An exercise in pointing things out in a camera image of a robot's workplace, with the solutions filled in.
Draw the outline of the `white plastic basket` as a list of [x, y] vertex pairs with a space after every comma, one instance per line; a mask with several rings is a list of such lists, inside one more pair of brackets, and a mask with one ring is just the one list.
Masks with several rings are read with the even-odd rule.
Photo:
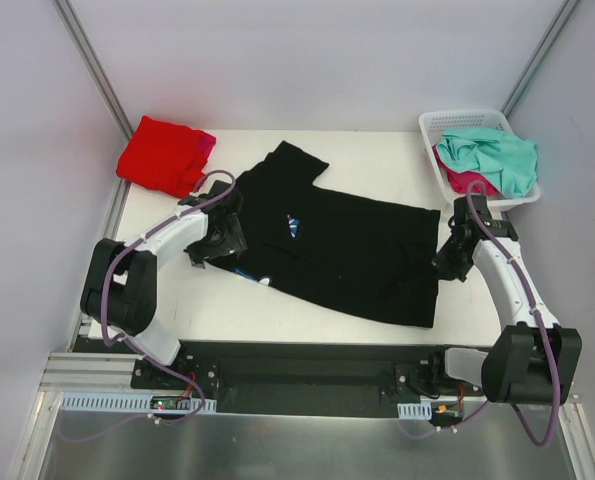
[[426, 112], [418, 119], [426, 155], [447, 203], [484, 182], [491, 208], [508, 211], [541, 197], [538, 147], [514, 134], [497, 110]]

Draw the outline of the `pink t-shirt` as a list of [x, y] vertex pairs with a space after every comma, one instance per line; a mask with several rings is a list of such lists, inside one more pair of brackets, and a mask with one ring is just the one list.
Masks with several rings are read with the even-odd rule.
[[202, 132], [197, 141], [198, 155], [205, 161], [208, 160], [213, 148], [215, 147], [217, 139], [215, 136]]

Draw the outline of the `red t-shirt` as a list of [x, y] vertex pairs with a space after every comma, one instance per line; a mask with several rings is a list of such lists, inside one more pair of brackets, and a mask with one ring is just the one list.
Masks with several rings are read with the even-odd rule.
[[203, 177], [208, 160], [197, 152], [203, 130], [143, 116], [119, 157], [119, 178], [183, 199]]

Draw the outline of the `black daisy t-shirt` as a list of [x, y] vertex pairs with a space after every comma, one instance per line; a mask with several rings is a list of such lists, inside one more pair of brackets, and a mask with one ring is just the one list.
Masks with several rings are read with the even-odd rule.
[[432, 327], [439, 211], [315, 186], [328, 166], [281, 142], [242, 173], [247, 248], [212, 266], [348, 315]]

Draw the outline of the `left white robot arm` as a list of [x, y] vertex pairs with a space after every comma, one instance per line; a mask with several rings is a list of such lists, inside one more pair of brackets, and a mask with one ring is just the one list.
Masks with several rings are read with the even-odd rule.
[[243, 196], [216, 180], [209, 192], [191, 194], [172, 214], [128, 241], [104, 238], [92, 253], [80, 309], [102, 326], [104, 342], [127, 341], [156, 361], [153, 375], [165, 388], [181, 387], [187, 363], [180, 341], [157, 318], [158, 272], [186, 253], [193, 267], [247, 249], [239, 221]]

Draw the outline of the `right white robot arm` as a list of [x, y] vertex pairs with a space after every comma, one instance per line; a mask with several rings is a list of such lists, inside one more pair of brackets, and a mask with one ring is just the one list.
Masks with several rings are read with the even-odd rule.
[[457, 198], [450, 236], [433, 259], [442, 280], [483, 276], [501, 333], [487, 351], [450, 347], [427, 369], [429, 387], [450, 394], [462, 381], [493, 403], [561, 405], [569, 394], [582, 350], [574, 328], [564, 328], [541, 299], [523, 262], [518, 235], [495, 219], [483, 195]]

